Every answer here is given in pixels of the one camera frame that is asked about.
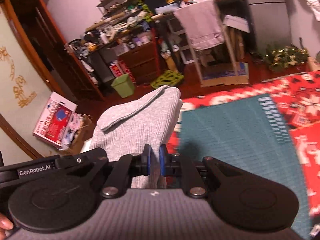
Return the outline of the person's left hand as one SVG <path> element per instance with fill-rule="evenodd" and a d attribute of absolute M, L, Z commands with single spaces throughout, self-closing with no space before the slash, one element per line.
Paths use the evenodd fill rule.
<path fill-rule="evenodd" d="M 13 227 L 13 223 L 3 214 L 0 214 L 0 240 L 6 239 L 7 236 L 5 232 L 12 230 Z"/>

